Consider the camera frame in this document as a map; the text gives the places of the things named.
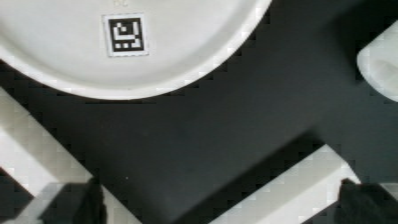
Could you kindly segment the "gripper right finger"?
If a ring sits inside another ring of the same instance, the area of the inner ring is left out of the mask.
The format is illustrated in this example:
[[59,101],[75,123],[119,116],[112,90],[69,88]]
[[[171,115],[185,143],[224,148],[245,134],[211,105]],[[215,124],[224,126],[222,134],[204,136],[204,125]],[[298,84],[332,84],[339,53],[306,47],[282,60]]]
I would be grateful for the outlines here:
[[345,179],[338,201],[304,224],[398,224],[398,183]]

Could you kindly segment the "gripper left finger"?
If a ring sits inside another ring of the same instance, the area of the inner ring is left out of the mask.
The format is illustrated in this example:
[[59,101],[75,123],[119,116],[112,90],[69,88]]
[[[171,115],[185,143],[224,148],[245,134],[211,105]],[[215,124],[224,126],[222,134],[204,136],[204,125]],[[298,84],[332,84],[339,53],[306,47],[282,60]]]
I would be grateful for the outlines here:
[[39,221],[43,224],[107,224],[105,195],[96,178],[64,185]]

